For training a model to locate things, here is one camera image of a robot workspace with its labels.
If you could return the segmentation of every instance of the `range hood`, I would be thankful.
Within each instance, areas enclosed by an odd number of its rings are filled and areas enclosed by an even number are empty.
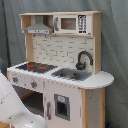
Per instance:
[[[53,29],[43,24],[43,16],[35,16],[35,24],[25,28],[24,33],[52,34]]]

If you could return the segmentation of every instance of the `microwave control panel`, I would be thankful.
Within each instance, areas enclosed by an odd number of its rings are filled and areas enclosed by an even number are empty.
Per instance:
[[[86,33],[86,15],[78,15],[79,33]]]

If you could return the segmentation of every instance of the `countertop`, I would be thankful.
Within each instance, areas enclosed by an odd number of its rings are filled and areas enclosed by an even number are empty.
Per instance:
[[[52,81],[62,82],[64,84],[69,84],[70,86],[77,86],[77,87],[83,88],[83,89],[97,89],[97,88],[107,87],[107,86],[111,85],[114,81],[114,77],[110,73],[107,73],[104,71],[100,71],[96,75],[91,75],[84,81],[75,81],[75,80],[69,80],[69,79],[65,79],[65,78],[54,77],[51,75],[53,72],[58,71],[61,68],[67,68],[67,67],[58,66],[57,68],[50,70],[44,74],[33,73],[33,72],[19,70],[19,69],[15,68],[15,67],[23,65],[25,63],[10,67],[10,68],[8,68],[8,71],[14,71],[17,73],[20,72],[20,73],[24,73],[24,74],[28,74],[28,75],[33,75],[35,77],[41,77],[44,80],[52,80]]]

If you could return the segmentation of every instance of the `gray backdrop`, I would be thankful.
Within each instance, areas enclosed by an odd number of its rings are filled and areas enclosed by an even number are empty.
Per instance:
[[[20,13],[99,10],[102,13],[102,70],[114,75],[106,88],[106,121],[128,128],[128,0],[4,0],[12,65],[25,61]]]
[[[0,0],[0,58],[2,58],[5,61],[6,66],[8,66],[6,36],[5,36],[5,22],[4,22],[3,13],[4,13],[4,10],[2,7],[2,1]]]

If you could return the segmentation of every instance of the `sink basin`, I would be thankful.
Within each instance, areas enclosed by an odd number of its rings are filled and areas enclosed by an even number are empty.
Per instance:
[[[61,76],[61,74],[72,74],[72,73],[77,74],[76,77],[69,78],[69,75]],[[55,77],[59,77],[59,78],[64,78],[64,79],[83,81],[83,80],[87,79],[89,76],[91,76],[92,73],[87,72],[87,71],[76,70],[76,69],[62,68],[62,69],[52,73],[51,75],[55,76]]]

